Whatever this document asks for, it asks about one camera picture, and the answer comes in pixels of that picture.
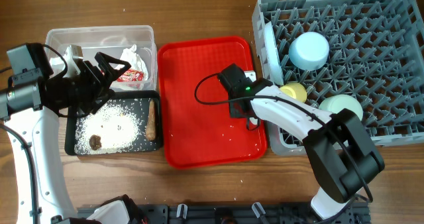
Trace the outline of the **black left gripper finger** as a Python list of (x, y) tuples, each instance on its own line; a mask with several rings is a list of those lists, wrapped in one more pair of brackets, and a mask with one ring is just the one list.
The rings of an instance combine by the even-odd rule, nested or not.
[(85, 85), (79, 95), (79, 117), (95, 114), (115, 92), (106, 85)]
[[(105, 83), (107, 85), (111, 85), (131, 68), (131, 65), (128, 62), (116, 59), (102, 52), (98, 52), (95, 55), (95, 60), (103, 72), (103, 77), (105, 78)], [(115, 69), (111, 64), (122, 65), (122, 67)]]

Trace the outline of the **red snack wrapper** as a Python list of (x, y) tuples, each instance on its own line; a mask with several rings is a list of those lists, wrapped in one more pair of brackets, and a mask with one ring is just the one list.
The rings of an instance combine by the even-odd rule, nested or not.
[(118, 82), (139, 82), (144, 79), (144, 73), (134, 69), (128, 69), (123, 75), (121, 75)]

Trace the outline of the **white napkin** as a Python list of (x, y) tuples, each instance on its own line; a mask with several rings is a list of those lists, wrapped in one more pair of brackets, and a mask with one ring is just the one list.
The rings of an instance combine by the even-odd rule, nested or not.
[(125, 48), (121, 54), (120, 60), (126, 61), (131, 65), (130, 69), (138, 70), (144, 73), (143, 81), (148, 79), (148, 70), (144, 60), (136, 53), (137, 46), (134, 44), (130, 48)]

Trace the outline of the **cooked white rice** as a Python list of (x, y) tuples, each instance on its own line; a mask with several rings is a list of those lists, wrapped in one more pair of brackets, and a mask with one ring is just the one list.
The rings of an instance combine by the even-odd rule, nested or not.
[[(78, 155), (139, 151), (145, 138), (148, 99), (111, 99), (96, 114), (76, 121), (74, 152)], [(92, 150), (89, 138), (101, 137), (101, 148)]]

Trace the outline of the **dark brown food lump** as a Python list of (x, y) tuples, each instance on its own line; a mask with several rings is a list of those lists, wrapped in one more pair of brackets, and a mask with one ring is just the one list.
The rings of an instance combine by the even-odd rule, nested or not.
[(89, 146), (92, 150), (98, 150), (101, 148), (101, 137), (98, 135), (92, 135), (89, 138)]

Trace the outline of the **light blue plate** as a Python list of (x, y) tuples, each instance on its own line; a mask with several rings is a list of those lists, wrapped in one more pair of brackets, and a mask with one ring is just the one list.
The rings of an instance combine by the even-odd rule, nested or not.
[(283, 85), (282, 69), (280, 67), (280, 60), (274, 30), (272, 23), (266, 23), (264, 27), (264, 45), (266, 50), (266, 77), (269, 78), (276, 85)]

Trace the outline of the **yellow plastic cup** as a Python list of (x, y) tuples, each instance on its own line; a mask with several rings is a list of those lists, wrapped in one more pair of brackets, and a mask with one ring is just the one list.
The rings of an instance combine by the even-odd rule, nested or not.
[(300, 83), (288, 83), (280, 87), (280, 91), (302, 103), (306, 102), (307, 92), (306, 89)]

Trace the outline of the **brown bread stick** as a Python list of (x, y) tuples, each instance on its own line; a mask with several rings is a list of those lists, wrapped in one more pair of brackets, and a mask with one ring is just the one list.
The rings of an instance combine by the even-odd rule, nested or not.
[(156, 106), (153, 99), (149, 102), (145, 137), (147, 140), (154, 140), (156, 138)]

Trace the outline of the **green rice bowl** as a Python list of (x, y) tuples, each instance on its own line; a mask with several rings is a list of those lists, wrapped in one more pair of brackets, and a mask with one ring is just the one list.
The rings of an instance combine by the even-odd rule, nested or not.
[(359, 101), (354, 97), (345, 94), (334, 95), (324, 99), (320, 103), (319, 109), (330, 111), (332, 113), (338, 113), (343, 109), (348, 109), (354, 112), (360, 120), (362, 120), (364, 115), (362, 106)]

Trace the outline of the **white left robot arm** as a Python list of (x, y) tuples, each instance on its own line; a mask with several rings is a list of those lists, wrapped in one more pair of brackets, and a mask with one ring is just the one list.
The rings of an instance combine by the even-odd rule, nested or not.
[(13, 75), (1, 90), (1, 129), (11, 141), (18, 186), (18, 223), (83, 223), (70, 201), (58, 147), (62, 109), (80, 118), (114, 94), (111, 84), (130, 64), (98, 52), (93, 66), (78, 55), (55, 74), (41, 43), (7, 51)]

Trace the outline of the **grey dishwasher rack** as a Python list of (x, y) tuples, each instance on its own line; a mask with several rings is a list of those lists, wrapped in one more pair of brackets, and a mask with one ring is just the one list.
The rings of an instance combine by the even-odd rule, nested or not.
[[(257, 0), (252, 27), (267, 80), (269, 22), (283, 82), (301, 83), (308, 105), (350, 95), (361, 104), (375, 144), (423, 142), (423, 19), (416, 0)], [(289, 59), (290, 44), (305, 32), (329, 42), (327, 63), (318, 70), (301, 70)]]

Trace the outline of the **clear plastic storage bin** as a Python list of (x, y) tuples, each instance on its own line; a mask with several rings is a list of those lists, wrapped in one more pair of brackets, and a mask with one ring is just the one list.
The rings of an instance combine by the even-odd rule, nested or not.
[(133, 82), (113, 82), (111, 89), (118, 91), (155, 90), (157, 86), (157, 49), (153, 28), (149, 25), (57, 28), (48, 32), (47, 45), (63, 53), (69, 45), (81, 47), (83, 59), (97, 65), (94, 57), (102, 52), (120, 58), (123, 50), (136, 46), (145, 64), (145, 80)]

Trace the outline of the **black plastic tray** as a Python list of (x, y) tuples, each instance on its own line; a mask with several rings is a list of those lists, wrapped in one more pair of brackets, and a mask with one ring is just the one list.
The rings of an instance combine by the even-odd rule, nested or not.
[[(156, 138), (154, 140), (147, 140), (147, 143), (141, 146), (139, 151), (132, 152), (152, 152), (163, 147), (163, 132), (162, 132), (162, 114), (161, 114), (161, 100), (160, 95), (157, 91), (154, 90), (141, 90), (141, 91), (122, 91), (117, 92), (111, 99), (148, 99), (149, 102), (151, 99), (154, 100), (156, 106)], [(76, 131), (76, 121), (79, 118), (71, 117), (67, 121), (66, 127), (66, 138), (64, 150), (66, 154), (70, 156), (87, 156), (87, 155), (96, 155), (96, 154), (86, 154), (78, 155), (74, 152), (75, 147), (75, 131)], [(146, 112), (146, 123), (148, 120), (148, 111)]]

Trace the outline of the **red serving tray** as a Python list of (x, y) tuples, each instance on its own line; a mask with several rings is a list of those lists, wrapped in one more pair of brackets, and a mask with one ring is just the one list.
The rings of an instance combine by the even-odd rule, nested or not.
[(157, 55), (164, 152), (179, 169), (214, 166), (260, 158), (267, 149), (263, 125), (246, 128), (232, 118), (217, 78), (209, 75), (231, 64), (252, 71), (248, 42), (239, 36), (169, 43)]

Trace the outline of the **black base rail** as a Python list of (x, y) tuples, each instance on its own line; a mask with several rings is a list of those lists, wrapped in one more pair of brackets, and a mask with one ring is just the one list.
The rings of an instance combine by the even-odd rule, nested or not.
[[(187, 217), (177, 217), (177, 207), (167, 205), (140, 205), (150, 223), (215, 223), (225, 217), (232, 217), (237, 223), (260, 223), (251, 205), (190, 205)], [(319, 218), (308, 203), (281, 203), (264, 205), (265, 219), (269, 223), (318, 223)], [(356, 202), (338, 216), (334, 223), (371, 224), (370, 209), (367, 203)]]

